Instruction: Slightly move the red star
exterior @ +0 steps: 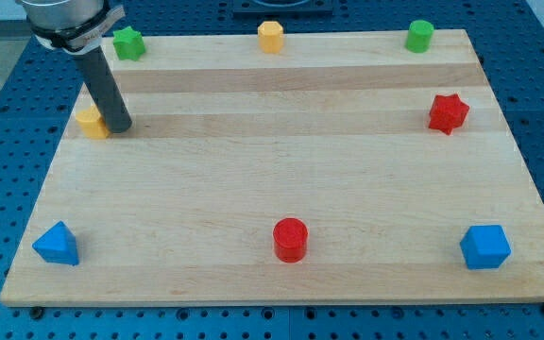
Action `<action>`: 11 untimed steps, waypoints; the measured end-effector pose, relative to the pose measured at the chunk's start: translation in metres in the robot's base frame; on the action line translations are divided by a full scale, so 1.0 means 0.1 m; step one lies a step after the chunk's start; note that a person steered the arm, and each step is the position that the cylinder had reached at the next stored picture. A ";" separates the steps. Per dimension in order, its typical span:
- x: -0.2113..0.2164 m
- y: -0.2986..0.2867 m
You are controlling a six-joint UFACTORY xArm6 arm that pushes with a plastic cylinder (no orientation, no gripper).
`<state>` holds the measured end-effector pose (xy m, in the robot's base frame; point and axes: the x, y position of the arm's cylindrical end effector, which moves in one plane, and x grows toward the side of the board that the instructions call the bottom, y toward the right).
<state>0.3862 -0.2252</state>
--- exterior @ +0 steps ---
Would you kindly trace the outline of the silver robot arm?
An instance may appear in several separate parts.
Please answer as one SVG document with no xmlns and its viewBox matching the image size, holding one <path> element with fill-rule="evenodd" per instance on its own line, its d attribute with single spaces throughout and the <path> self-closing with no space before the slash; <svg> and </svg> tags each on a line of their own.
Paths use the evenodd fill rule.
<svg viewBox="0 0 544 340">
<path fill-rule="evenodd" d="M 16 0 L 37 41 L 47 49 L 83 55 L 99 47 L 103 35 L 126 16 L 108 0 Z"/>
</svg>

